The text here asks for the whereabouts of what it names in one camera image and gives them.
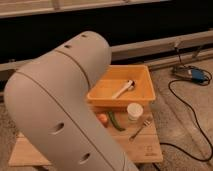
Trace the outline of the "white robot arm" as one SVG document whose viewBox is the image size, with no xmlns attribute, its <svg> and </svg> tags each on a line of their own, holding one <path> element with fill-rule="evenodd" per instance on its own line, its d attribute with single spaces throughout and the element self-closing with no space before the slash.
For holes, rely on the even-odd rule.
<svg viewBox="0 0 213 171">
<path fill-rule="evenodd" d="M 20 67 L 5 86 L 12 120 L 57 171 L 138 171 L 86 102 L 110 63 L 108 42 L 85 31 Z"/>
</svg>

